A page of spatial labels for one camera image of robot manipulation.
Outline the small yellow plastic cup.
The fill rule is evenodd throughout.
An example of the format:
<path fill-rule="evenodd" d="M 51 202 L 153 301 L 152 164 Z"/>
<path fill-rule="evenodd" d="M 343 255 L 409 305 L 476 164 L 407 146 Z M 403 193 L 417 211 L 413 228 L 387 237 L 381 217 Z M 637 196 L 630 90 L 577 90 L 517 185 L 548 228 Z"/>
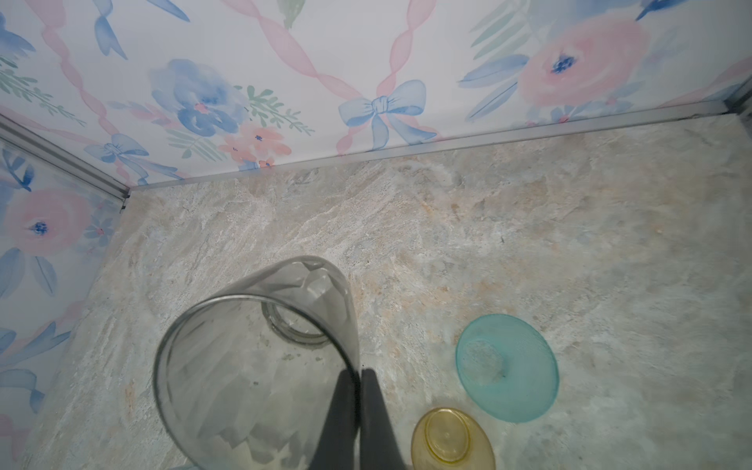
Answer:
<path fill-rule="evenodd" d="M 495 470 L 495 455 L 482 427 L 451 407 L 432 409 L 412 434 L 411 462 L 415 470 Z"/>

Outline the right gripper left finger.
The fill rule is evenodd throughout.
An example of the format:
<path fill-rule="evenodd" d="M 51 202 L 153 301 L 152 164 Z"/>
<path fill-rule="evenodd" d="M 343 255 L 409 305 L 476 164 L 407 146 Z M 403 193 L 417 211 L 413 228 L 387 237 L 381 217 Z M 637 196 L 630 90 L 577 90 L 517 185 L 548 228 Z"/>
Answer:
<path fill-rule="evenodd" d="M 310 470 L 353 470 L 360 427 L 360 385 L 349 370 L 340 373 Z"/>

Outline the small grey plastic cup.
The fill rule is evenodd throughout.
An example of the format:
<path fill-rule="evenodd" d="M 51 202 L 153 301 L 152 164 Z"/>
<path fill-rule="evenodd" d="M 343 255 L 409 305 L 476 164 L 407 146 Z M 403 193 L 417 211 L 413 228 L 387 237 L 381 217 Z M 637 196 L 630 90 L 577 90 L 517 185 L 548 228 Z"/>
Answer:
<path fill-rule="evenodd" d="M 338 377 L 360 385 L 348 280 L 290 258 L 182 313 L 156 354 L 153 387 L 176 446 L 199 469 L 309 469 Z"/>

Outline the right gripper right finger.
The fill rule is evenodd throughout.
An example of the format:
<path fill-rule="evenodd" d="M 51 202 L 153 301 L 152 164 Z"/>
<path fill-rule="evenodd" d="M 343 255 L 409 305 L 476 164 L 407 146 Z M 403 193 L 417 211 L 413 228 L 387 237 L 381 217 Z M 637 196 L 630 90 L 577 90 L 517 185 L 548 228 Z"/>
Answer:
<path fill-rule="evenodd" d="M 406 470 L 384 397 L 373 369 L 362 370 L 360 385 L 360 469 Z"/>

